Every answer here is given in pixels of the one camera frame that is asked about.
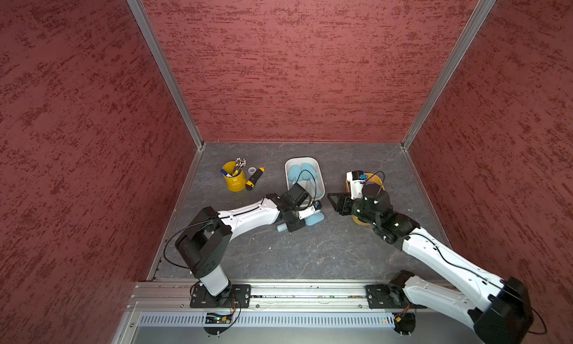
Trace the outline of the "yellow storage box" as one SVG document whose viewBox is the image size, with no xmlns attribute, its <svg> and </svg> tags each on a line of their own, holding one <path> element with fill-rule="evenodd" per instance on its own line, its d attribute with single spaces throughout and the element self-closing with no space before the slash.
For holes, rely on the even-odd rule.
<svg viewBox="0 0 573 344">
<path fill-rule="evenodd" d="M 383 179 L 380 177 L 379 174 L 375 175 L 374 173 L 371 173 L 371 172 L 364 172 L 363 177 L 365 180 L 368 179 L 369 183 L 378 184 L 379 186 L 381 186 L 382 190 L 385 190 Z M 366 222 L 361 222 L 354 214 L 352 214 L 352 221 L 356 225 L 359 225 L 359 226 L 368 226 L 369 225 Z"/>
</svg>

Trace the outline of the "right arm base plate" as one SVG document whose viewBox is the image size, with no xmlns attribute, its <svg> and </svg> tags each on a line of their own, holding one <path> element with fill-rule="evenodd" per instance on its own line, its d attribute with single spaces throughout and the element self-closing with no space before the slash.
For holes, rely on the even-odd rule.
<svg viewBox="0 0 573 344">
<path fill-rule="evenodd" d="M 402 311 L 406 308 L 426 309 L 425 306 L 413 304 L 404 294 L 401 287 L 391 284 L 370 284 L 365 286 L 366 300 L 370 309 Z"/>
</svg>

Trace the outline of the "light blue shovel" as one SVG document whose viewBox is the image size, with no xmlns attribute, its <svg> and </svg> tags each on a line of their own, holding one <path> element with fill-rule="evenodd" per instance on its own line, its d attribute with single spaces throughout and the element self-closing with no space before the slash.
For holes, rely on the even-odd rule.
<svg viewBox="0 0 573 344">
<path fill-rule="evenodd" d="M 318 181 L 319 175 L 310 163 L 303 163 L 301 164 L 300 179 L 303 181 Z"/>
<path fill-rule="evenodd" d="M 299 177 L 300 175 L 301 175 L 301 166 L 299 165 L 291 166 L 287 174 L 287 186 L 291 188 L 294 184 L 297 184 L 298 181 L 300 180 Z"/>
<path fill-rule="evenodd" d="M 276 225 L 276 229 L 278 232 L 285 232 L 288 231 L 290 233 L 298 231 L 304 227 L 310 227 L 313 226 L 321 221 L 323 221 L 325 219 L 325 215 L 322 212 L 318 212 L 316 214 L 313 214 L 305 219 L 300 219 L 297 222 L 293 222 L 293 223 L 281 223 L 279 225 Z"/>
</svg>

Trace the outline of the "white storage box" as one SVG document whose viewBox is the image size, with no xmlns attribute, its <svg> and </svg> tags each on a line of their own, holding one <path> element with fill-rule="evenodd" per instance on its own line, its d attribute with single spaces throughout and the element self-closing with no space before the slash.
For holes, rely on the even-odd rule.
<svg viewBox="0 0 573 344">
<path fill-rule="evenodd" d="M 325 195 L 325 184 L 319 163 L 312 157 L 297 157 L 285 163 L 287 188 L 294 184 L 303 187 L 315 200 Z"/>
</svg>

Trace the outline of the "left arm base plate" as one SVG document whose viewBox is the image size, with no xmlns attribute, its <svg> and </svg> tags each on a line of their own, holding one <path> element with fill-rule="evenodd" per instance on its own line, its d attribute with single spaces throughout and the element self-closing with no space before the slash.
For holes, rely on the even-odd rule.
<svg viewBox="0 0 573 344">
<path fill-rule="evenodd" d="M 190 308 L 248 308 L 251 293 L 249 284 L 231 284 L 219 295 L 212 296 L 204 284 L 198 282 L 190 289 Z"/>
</svg>

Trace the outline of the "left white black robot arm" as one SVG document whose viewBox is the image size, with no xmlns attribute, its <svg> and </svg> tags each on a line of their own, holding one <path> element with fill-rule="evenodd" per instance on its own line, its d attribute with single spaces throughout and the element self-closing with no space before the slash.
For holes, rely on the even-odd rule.
<svg viewBox="0 0 573 344">
<path fill-rule="evenodd" d="M 229 243 L 257 228 L 276 225 L 298 231 L 322 212 L 322 204 L 301 185 L 286 193 L 270 193 L 251 205 L 229 211 L 203 208 L 175 241 L 191 274 L 217 304 L 231 298 L 232 284 L 221 267 Z"/>
</svg>

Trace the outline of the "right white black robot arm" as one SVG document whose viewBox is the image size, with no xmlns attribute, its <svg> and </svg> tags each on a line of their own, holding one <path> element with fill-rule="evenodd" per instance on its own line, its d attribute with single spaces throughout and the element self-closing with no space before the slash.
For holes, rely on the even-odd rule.
<svg viewBox="0 0 573 344">
<path fill-rule="evenodd" d="M 534 324 L 528 288 L 465 259 L 430 235 L 417 221 L 394 211 L 389 193 L 361 181 L 348 193 L 329 193 L 338 214 L 354 216 L 384 242 L 409 254 L 446 279 L 451 288 L 402 271 L 391 284 L 412 305 L 421 305 L 471 328 L 482 343 L 521 343 Z"/>
</svg>

